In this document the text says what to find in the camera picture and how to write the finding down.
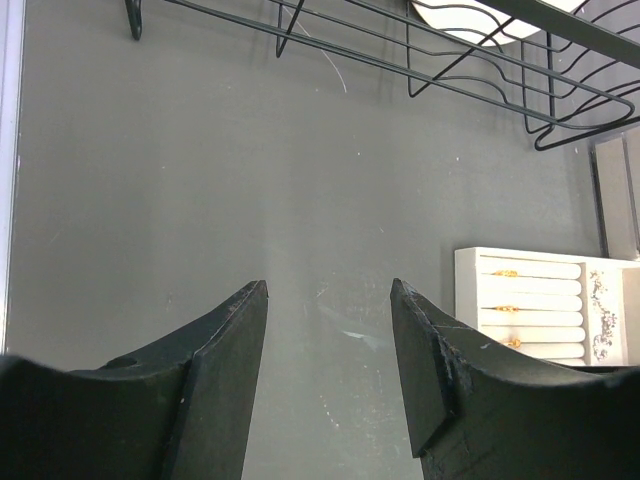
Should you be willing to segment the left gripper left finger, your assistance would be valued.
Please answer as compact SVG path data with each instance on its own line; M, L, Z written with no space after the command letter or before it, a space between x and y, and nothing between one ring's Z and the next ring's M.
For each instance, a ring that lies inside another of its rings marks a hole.
M5 479L238 479L268 313L252 281L95 370L1 359Z

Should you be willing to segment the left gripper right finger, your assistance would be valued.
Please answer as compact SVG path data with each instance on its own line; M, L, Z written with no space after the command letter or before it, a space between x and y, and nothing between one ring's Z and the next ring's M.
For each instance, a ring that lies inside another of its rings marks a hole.
M639 371L539 360L390 292L412 455L427 479L635 479Z

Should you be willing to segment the beige ring tray drawer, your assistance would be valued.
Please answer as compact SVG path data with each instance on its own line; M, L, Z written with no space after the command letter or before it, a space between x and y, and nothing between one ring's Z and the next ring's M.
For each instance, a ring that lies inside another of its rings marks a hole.
M455 316L568 366L639 363L636 261L473 247L455 251Z

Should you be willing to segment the beige jewelry box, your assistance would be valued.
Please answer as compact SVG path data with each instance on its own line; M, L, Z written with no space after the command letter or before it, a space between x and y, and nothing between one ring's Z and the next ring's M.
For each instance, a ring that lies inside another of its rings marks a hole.
M591 170L601 247L606 256L639 260L639 128L592 145Z

